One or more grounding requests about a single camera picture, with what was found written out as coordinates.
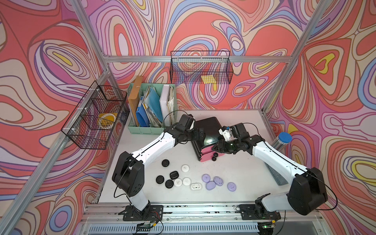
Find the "black drawer cabinet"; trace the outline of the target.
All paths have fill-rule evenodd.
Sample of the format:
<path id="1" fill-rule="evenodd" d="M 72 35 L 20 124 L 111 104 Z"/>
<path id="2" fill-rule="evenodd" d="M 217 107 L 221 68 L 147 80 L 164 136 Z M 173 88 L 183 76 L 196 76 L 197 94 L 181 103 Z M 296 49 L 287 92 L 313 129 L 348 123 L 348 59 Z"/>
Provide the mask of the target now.
<path id="1" fill-rule="evenodd" d="M 216 117 L 209 117 L 206 119 L 198 120 L 195 122 L 195 126 L 203 128 L 206 134 L 205 140 L 193 141 L 191 142 L 193 149 L 196 153 L 198 161 L 201 158 L 201 149 L 207 146 L 213 146 L 218 142 L 218 138 L 221 136 L 219 130 L 221 129 L 221 124 Z M 218 153 L 219 157 L 225 155 L 224 153 Z"/>

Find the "pink top drawer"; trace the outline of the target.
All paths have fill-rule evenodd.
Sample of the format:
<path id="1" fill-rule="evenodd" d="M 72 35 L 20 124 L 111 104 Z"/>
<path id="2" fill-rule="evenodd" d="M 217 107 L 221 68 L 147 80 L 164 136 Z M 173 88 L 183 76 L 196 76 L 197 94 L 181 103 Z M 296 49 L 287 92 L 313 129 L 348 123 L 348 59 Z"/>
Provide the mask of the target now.
<path id="1" fill-rule="evenodd" d="M 212 146 L 207 146 L 203 149 L 201 149 L 201 156 L 205 153 L 208 153 L 208 152 L 213 152 L 214 150 L 212 150 Z"/>

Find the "purple oval earphone case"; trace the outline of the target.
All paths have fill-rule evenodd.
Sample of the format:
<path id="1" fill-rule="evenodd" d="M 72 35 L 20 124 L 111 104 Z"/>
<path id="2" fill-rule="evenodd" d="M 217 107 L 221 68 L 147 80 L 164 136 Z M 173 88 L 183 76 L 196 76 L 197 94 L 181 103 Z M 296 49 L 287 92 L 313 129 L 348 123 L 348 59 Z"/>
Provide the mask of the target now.
<path id="1" fill-rule="evenodd" d="M 215 176 L 214 179 L 213 179 L 214 183 L 217 185 L 217 186 L 223 186 L 224 184 L 224 181 L 222 178 L 218 177 L 218 176 Z"/>
<path id="2" fill-rule="evenodd" d="M 216 183 L 214 181 L 209 181 L 206 184 L 206 190 L 211 191 L 216 187 Z"/>

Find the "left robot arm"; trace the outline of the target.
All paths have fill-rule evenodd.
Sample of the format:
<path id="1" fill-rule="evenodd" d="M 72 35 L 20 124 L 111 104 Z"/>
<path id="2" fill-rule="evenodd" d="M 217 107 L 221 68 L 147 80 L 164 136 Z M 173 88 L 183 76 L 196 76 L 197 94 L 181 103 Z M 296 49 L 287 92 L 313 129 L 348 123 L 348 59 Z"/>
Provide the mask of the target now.
<path id="1" fill-rule="evenodd" d="M 128 198 L 130 205 L 142 212 L 149 207 L 143 187 L 146 168 L 160 155 L 178 144 L 203 140 L 205 133 L 202 128 L 195 127 L 195 119 L 191 114 L 183 114 L 180 120 L 166 127 L 151 143 L 132 153 L 120 154 L 112 181 L 116 189 L 121 189 Z"/>

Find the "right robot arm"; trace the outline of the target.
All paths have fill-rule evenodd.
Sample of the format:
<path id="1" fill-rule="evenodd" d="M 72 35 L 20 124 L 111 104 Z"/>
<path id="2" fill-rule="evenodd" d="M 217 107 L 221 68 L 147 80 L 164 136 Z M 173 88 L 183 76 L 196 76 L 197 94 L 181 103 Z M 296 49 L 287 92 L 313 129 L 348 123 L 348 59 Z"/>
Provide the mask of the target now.
<path id="1" fill-rule="evenodd" d="M 259 134 L 251 136 L 244 123 L 223 126 L 218 132 L 220 137 L 212 147 L 215 152 L 234 155 L 239 151 L 247 152 L 271 166 L 290 186 L 287 192 L 257 198 L 255 209 L 260 217 L 278 211 L 308 215 L 327 202 L 327 185 L 319 169 L 308 168 L 286 157 Z"/>

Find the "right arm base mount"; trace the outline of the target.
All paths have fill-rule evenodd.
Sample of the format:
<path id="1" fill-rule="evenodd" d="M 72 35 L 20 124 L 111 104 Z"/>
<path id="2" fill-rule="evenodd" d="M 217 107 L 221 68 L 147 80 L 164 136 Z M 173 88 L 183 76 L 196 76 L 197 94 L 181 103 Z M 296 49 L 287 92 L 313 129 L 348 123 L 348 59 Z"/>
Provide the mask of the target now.
<path id="1" fill-rule="evenodd" d="M 278 211 L 269 212 L 262 204 L 240 204 L 236 207 L 236 211 L 240 213 L 242 220 L 278 221 L 281 219 Z"/>

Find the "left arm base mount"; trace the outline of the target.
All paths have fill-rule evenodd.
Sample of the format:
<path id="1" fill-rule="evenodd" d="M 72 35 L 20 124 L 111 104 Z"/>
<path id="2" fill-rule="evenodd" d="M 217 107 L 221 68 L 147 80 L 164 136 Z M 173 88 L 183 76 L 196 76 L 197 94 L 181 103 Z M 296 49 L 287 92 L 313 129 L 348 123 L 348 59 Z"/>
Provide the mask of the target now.
<path id="1" fill-rule="evenodd" d="M 164 207 L 162 205 L 149 205 L 144 210 L 139 211 L 133 206 L 126 206 L 125 209 L 118 213 L 122 215 L 123 221 L 151 221 L 157 218 L 163 218 Z"/>

